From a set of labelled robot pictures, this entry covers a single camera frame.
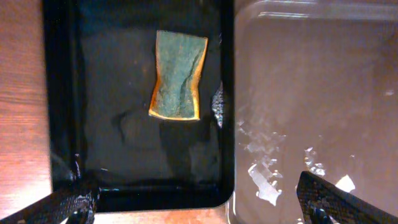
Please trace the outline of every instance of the wooden surface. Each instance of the wooden surface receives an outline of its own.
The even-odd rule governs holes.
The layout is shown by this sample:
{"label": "wooden surface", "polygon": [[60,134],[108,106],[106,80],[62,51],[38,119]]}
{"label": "wooden surface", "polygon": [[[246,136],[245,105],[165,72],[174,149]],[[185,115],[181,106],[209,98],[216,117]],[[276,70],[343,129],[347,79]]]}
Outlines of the wooden surface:
{"label": "wooden surface", "polygon": [[[51,192],[40,0],[0,0],[0,218]],[[209,210],[96,215],[95,223],[226,223]]]}

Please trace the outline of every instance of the clear plastic container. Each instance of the clear plastic container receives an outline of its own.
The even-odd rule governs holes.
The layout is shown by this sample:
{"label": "clear plastic container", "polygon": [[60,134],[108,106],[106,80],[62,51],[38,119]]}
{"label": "clear plastic container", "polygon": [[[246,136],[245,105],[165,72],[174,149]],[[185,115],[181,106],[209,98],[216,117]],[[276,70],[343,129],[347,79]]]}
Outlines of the clear plastic container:
{"label": "clear plastic container", "polygon": [[229,222],[304,223],[303,170],[397,216],[398,5],[260,1],[235,33]]}

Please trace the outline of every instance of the tray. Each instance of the tray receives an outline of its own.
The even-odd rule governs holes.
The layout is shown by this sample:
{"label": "tray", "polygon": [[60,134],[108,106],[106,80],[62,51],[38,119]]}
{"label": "tray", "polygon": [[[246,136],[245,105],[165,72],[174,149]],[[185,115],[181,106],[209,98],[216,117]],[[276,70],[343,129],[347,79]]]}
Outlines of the tray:
{"label": "tray", "polygon": [[[44,0],[52,183],[93,175],[98,212],[221,205],[234,187],[232,1]],[[208,38],[200,121],[148,116],[157,30]],[[222,128],[211,101],[223,83]]]}
{"label": "tray", "polygon": [[230,223],[305,223],[304,170],[398,215],[397,25],[397,5],[359,1],[238,10]]}

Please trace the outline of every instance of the brown wood grain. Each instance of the brown wood grain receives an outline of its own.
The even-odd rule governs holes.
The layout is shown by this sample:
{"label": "brown wood grain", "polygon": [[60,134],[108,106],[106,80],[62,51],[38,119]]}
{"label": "brown wood grain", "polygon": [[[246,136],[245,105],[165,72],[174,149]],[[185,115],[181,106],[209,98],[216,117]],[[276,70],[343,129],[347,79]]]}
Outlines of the brown wood grain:
{"label": "brown wood grain", "polygon": [[[0,0],[0,218],[50,192],[40,0]],[[95,223],[226,223],[224,210],[97,214]]]}

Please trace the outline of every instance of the orange edge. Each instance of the orange edge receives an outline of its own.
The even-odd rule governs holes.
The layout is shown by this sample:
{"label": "orange edge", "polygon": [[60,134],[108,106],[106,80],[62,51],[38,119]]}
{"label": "orange edge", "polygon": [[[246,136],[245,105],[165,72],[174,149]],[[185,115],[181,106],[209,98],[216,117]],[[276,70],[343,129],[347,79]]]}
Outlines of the orange edge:
{"label": "orange edge", "polygon": [[[204,38],[206,40],[205,43],[205,49],[203,51],[202,57],[200,59],[200,62],[197,66],[197,69],[195,70],[195,73],[193,74],[193,78],[192,78],[192,83],[191,83],[191,91],[192,91],[192,98],[193,98],[193,111],[194,111],[194,117],[192,118],[170,118],[170,117],[165,117],[162,116],[158,113],[156,113],[155,111],[153,111],[153,107],[155,105],[155,99],[156,99],[156,94],[159,90],[159,86],[161,83],[161,79],[160,79],[160,68],[159,68],[159,63],[158,63],[158,59],[159,59],[159,55],[156,51],[156,84],[155,84],[155,88],[154,88],[154,92],[152,94],[152,99],[150,101],[150,106],[149,106],[149,116],[154,116],[157,118],[161,118],[161,119],[170,119],[170,120],[175,120],[175,121],[198,121],[200,120],[199,117],[199,91],[198,91],[198,84],[200,81],[200,77],[201,77],[201,70],[203,68],[203,63],[205,62],[205,55],[206,55],[206,50],[207,50],[207,42],[208,42],[208,38],[207,37],[201,37]],[[157,44],[158,44],[158,38],[156,38],[156,44],[155,47],[157,48]]]}

